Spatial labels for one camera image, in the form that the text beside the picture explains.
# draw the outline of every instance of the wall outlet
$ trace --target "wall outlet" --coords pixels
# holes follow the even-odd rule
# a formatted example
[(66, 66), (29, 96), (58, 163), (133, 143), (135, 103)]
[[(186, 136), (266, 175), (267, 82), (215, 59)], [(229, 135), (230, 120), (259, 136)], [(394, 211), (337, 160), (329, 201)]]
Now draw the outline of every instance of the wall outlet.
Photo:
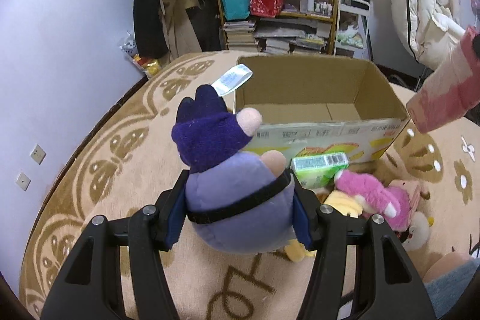
[(35, 160), (35, 162), (37, 162), (38, 164), (42, 164), (46, 155), (47, 154), (45, 153), (45, 151), (42, 148), (40, 148), (40, 146), (38, 144), (35, 145), (34, 150), (30, 154), (32, 159)]
[(22, 190), (27, 190), (28, 185), (30, 185), (30, 178), (26, 176), (23, 172), (18, 175), (17, 185), (20, 186)]

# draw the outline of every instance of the green tissue package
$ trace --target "green tissue package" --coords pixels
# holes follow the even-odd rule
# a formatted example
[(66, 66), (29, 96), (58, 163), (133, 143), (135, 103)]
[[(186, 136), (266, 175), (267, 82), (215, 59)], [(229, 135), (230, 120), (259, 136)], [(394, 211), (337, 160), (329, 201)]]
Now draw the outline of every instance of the green tissue package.
[(309, 190), (325, 186), (338, 171), (348, 166), (349, 159), (344, 152), (297, 157), (290, 165), (302, 187)]

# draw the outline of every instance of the open cardboard box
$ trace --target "open cardboard box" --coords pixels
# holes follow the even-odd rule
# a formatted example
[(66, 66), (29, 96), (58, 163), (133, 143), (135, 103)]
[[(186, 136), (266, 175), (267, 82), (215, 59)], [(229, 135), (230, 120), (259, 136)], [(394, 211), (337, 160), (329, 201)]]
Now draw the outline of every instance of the open cardboard box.
[(343, 56), (240, 57), (253, 76), (235, 91), (235, 112), (254, 107), (263, 125), (247, 151), (278, 150), (290, 160), (345, 152), (380, 158), (409, 115), (374, 63)]

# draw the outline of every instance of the white rolling cart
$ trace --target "white rolling cart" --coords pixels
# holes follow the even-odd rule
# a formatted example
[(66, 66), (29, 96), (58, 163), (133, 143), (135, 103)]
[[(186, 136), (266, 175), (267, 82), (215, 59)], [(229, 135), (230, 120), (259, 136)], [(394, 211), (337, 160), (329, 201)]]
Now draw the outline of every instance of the white rolling cart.
[[(346, 4), (346, 1), (349, 1), (350, 3), (351, 2), (357, 2), (357, 3), (364, 4), (364, 5), (368, 6), (368, 9), (362, 9), (362, 8), (359, 8), (359, 7), (351, 6), (349, 4)], [(359, 16), (365, 16), (367, 18), (367, 28), (365, 29), (365, 35), (362, 37), (363, 38), (363, 49), (365, 49), (366, 48), (366, 38), (367, 38), (367, 35), (368, 35), (368, 27), (369, 27), (369, 24), (370, 24), (370, 18), (369, 18), (369, 16), (370, 16), (370, 3), (366, 2), (366, 1), (363, 1), (363, 0), (338, 0), (337, 31), (335, 32), (335, 43), (334, 43), (335, 47), (334, 47), (333, 54), (334, 55), (337, 54), (337, 48), (346, 49), (348, 51), (363, 50), (362, 48), (357, 48), (356, 46), (352, 46), (352, 45), (344, 45), (344, 44), (341, 44), (337, 41), (338, 29), (339, 29), (339, 26), (340, 26), (340, 13), (341, 12), (356, 14), (356, 15), (359, 15)], [(358, 18), (358, 24), (359, 25), (361, 24), (361, 18), (360, 17)]]

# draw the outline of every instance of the beige patterned blanket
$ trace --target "beige patterned blanket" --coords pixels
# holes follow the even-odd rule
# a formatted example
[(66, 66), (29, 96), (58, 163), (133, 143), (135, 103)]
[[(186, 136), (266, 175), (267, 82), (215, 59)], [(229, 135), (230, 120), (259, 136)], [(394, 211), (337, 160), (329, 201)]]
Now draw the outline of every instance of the beige patterned blanket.
[[(245, 54), (180, 57), (114, 114), (76, 159), (42, 212), (23, 260), (20, 299), (35, 317), (86, 222), (96, 214), (111, 220), (132, 215), (174, 184), (184, 168), (170, 138), (179, 102), (193, 96), (200, 84), (215, 81), (240, 55)], [(394, 88), (404, 103), (412, 96)], [(229, 107), (232, 100), (226, 97)], [(442, 255), (471, 251), (479, 241), (480, 178), (473, 151), (478, 145), (480, 129), (466, 119), (431, 135), (421, 135), (409, 124), (370, 169), (385, 182), (426, 181), (428, 192), (420, 209), (434, 219), (431, 238), (410, 253), (420, 274)], [(216, 252), (195, 235), (188, 221), (179, 242), (161, 258), (182, 320), (295, 319), (313, 265), (312, 258), (292, 263), (282, 252)], [(349, 256), (345, 291), (352, 288), (352, 270)], [(127, 315), (135, 319), (126, 250), (121, 272)]]

